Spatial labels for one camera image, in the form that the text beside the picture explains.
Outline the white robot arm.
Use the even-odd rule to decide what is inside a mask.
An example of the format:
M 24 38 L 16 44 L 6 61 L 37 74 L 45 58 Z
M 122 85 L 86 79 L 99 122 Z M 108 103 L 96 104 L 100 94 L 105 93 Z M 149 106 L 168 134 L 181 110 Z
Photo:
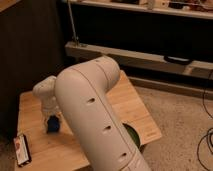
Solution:
M 151 171 L 106 93 L 120 79 L 108 57 L 72 65 L 33 87 L 45 118 L 63 117 L 94 171 Z

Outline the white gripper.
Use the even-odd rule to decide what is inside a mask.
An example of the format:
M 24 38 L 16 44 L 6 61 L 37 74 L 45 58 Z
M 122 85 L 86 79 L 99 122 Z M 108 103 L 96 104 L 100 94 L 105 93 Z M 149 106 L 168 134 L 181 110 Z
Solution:
M 51 116 L 61 119 L 61 110 L 55 97 L 43 99 L 41 101 L 41 111 L 45 120 L 48 120 Z

